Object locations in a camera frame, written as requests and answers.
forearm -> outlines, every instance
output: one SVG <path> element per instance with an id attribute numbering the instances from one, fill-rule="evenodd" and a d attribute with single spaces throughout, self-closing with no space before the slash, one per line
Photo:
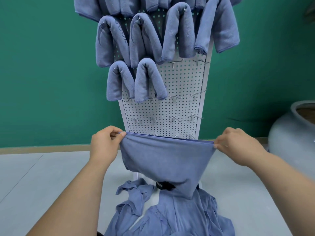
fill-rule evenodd
<path id="1" fill-rule="evenodd" d="M 27 236 L 93 236 L 108 166 L 88 162 Z"/>
<path id="2" fill-rule="evenodd" d="M 270 153 L 250 168 L 266 186 L 292 234 L 315 235 L 315 183 Z"/>

pile of towels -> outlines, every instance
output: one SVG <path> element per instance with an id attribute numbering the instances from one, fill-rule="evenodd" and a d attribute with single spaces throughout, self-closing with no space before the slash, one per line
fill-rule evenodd
<path id="1" fill-rule="evenodd" d="M 116 194 L 128 191 L 128 200 L 116 206 L 105 236 L 235 236 L 232 221 L 218 214 L 215 198 L 198 185 L 213 142 L 127 133 L 120 148 L 127 170 L 157 182 L 159 199 L 144 212 L 156 186 L 143 178 L 125 182 Z M 165 183 L 173 187 L 159 187 Z"/>
<path id="2" fill-rule="evenodd" d="M 176 41 L 181 58 L 191 58 L 196 53 L 207 55 L 211 35 L 218 53 L 239 44 L 232 6 L 241 1 L 74 0 L 74 6 L 79 15 L 98 22 L 96 62 L 99 67 L 110 67 L 107 99 L 122 99 L 124 85 L 129 98 L 141 103 L 149 98 L 149 82 L 153 83 L 157 99 L 167 98 L 156 64 L 174 58 Z M 162 35 L 152 18 L 152 12 L 159 8 L 165 11 Z M 200 14 L 195 21 L 193 10 Z M 128 18 L 132 19 L 130 28 Z M 115 46 L 121 54 L 119 58 L 114 56 Z"/>

hand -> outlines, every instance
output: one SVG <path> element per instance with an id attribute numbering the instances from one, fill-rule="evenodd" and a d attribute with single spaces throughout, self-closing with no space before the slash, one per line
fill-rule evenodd
<path id="1" fill-rule="evenodd" d="M 90 162 L 109 167 L 116 158 L 119 143 L 125 135 L 126 132 L 114 126 L 106 127 L 94 134 L 91 140 Z"/>
<path id="2" fill-rule="evenodd" d="M 214 142 L 215 148 L 230 157 L 235 163 L 249 167 L 255 159 L 264 156 L 264 147 L 242 129 L 228 127 Z"/>

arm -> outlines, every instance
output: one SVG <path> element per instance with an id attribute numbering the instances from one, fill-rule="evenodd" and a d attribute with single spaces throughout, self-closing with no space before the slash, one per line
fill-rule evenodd
<path id="1" fill-rule="evenodd" d="M 215 147 L 252 169 L 264 183 L 294 236 L 315 235 L 315 183 L 272 155 L 241 129 L 227 128 Z"/>
<path id="2" fill-rule="evenodd" d="M 90 159 L 26 236 L 94 236 L 103 180 L 126 135 L 110 126 L 92 136 Z"/>

gray pot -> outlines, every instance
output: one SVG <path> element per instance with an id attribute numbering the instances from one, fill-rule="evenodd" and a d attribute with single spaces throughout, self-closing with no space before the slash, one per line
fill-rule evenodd
<path id="1" fill-rule="evenodd" d="M 291 109 L 271 127 L 269 151 L 291 166 L 315 179 L 315 124 L 297 113 L 297 109 L 315 109 L 315 101 L 293 103 Z"/>

